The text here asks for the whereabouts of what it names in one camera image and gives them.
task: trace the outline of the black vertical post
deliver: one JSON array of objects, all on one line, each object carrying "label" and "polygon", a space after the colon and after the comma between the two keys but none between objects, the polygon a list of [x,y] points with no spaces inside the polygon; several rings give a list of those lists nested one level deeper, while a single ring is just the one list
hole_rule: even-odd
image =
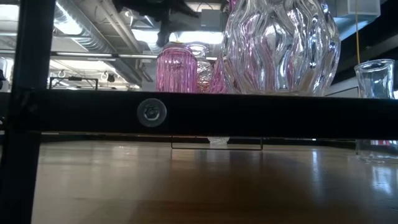
[{"label": "black vertical post", "polygon": [[0,164],[0,223],[32,218],[40,133],[25,130],[20,111],[47,86],[55,0],[20,0],[14,78]]}]

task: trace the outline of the ceiling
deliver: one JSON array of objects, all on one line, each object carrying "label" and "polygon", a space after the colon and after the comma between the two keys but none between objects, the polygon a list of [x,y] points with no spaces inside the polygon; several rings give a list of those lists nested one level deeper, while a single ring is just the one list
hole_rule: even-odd
[{"label": "ceiling", "polygon": [[[337,0],[327,0],[331,11],[335,13],[342,39],[353,33],[354,19],[351,12],[338,10]],[[220,10],[226,0],[187,0],[188,5],[201,12],[203,9]],[[161,49],[155,46],[159,25],[131,11],[116,14],[108,0],[58,0],[56,23],[53,33],[53,52],[93,52],[84,47],[82,38],[89,34],[92,42],[101,42],[101,48],[95,53],[119,54],[158,54]],[[16,46],[18,6],[0,5],[0,49],[12,50]],[[366,26],[377,17],[360,14],[360,24]],[[81,25],[88,30],[83,33]],[[202,42],[208,47],[209,57],[216,57],[220,49],[221,31],[175,33],[170,39],[182,42]],[[114,87],[117,90],[155,91],[156,62],[154,59],[124,58],[101,60],[95,58],[53,58],[50,62],[50,74],[53,77],[65,74],[67,77],[97,78],[103,88]],[[115,82],[107,81],[108,74],[115,74]],[[71,89],[74,86],[91,86],[88,82],[63,80]]]}]

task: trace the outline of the wooden floor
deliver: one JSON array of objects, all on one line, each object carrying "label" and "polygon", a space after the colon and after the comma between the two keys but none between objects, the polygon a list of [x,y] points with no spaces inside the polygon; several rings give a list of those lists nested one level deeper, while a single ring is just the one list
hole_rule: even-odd
[{"label": "wooden floor", "polygon": [[354,151],[169,144],[44,144],[35,224],[398,223],[398,166]]}]

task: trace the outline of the yellow cord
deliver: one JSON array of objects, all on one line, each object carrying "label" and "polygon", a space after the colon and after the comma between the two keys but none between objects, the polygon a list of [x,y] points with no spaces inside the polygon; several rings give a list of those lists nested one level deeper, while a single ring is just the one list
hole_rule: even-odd
[{"label": "yellow cord", "polygon": [[356,58],[358,59],[358,64],[360,64],[361,57],[359,56],[358,0],[355,0],[355,24],[356,24]]}]

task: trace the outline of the ductwork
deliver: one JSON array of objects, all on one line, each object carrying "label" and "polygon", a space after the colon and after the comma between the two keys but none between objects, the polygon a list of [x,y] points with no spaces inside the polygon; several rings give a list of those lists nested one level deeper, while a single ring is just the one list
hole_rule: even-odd
[{"label": "ductwork", "polygon": [[[77,25],[73,33],[76,38],[73,40],[84,47],[90,53],[113,54],[116,53],[112,45],[101,35],[91,21],[80,11],[72,0],[57,0],[54,13],[55,26]],[[116,59],[112,62],[105,62],[114,67],[118,73],[129,83],[140,85],[142,78],[122,59]]]}]

